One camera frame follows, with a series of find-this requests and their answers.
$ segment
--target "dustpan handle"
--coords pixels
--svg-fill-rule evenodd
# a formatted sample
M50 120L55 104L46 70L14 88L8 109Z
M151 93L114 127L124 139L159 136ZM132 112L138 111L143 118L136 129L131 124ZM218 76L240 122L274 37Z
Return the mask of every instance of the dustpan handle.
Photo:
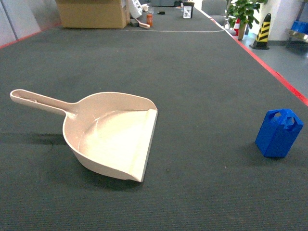
M71 112L73 108L72 103L66 103L64 101L39 95L27 90L13 90L10 97L16 103L56 113L62 116L65 116L67 113Z

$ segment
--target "red line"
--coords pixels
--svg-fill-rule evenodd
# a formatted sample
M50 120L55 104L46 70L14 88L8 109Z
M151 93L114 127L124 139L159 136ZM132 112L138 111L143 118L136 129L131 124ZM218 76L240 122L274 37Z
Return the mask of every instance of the red line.
M34 36L34 35L39 34L39 33L42 32L42 31L48 30L48 29L50 29L50 28L53 28L53 27L56 27L56 26L59 26L59 25L61 25L61 23L54 24L54 25L49 26L49 27L47 27L47 28L45 28L45 29L43 29L43 30L41 30L41 31L38 31L38 32L35 32L35 33L31 34L31 35L27 35L27 36L25 36L25 37L19 38L19 39L17 39L16 41L13 41L13 42L9 42L9 43L7 43L7 44L4 44L4 45L0 46L0 49L5 48L5 47L8 47L8 46L10 46L10 45L13 45L13 44L15 44L15 43L17 43L17 42L19 42L19 41L25 40L25 39L27 39L27 38L29 38L29 37L32 37L32 36Z
M300 93L295 87L291 85L281 74L275 71L273 68L268 66L263 60L256 56L251 50L249 50L245 45L243 45L239 40L234 39L237 43L247 51L255 60L257 60L268 72L270 72L279 82L281 82L291 93L293 93L297 98L299 98L305 105L308 106L308 99Z

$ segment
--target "green leaves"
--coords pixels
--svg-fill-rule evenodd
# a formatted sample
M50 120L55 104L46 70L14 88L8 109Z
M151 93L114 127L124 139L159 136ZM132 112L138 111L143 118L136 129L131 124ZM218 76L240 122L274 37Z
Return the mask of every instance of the green leaves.
M259 21L254 17L254 11L259 12L261 3L266 3L268 0L233 0L227 10L227 15L240 18L241 24L248 24L252 28L252 23L255 21L259 24ZM230 25L233 27L235 24L235 19L230 21Z

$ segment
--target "gray carpet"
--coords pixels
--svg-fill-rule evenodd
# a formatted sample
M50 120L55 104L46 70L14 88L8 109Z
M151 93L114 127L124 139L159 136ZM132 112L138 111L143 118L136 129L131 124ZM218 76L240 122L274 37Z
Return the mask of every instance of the gray carpet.
M164 10L151 30L219 30L197 10L186 20ZM308 109L225 32L56 27L0 59L0 230L308 229ZM84 168L64 118L12 102L19 88L68 102L102 91L151 99L144 182ZM254 141L277 108L305 125L286 158L268 159Z

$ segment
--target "blue bin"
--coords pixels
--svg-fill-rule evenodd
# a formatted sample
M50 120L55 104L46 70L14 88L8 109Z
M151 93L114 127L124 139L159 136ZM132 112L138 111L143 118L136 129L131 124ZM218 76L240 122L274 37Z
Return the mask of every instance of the blue bin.
M306 34L308 33L308 23L294 21L291 30Z
M303 125L291 109L270 110L255 143L265 157L286 157Z

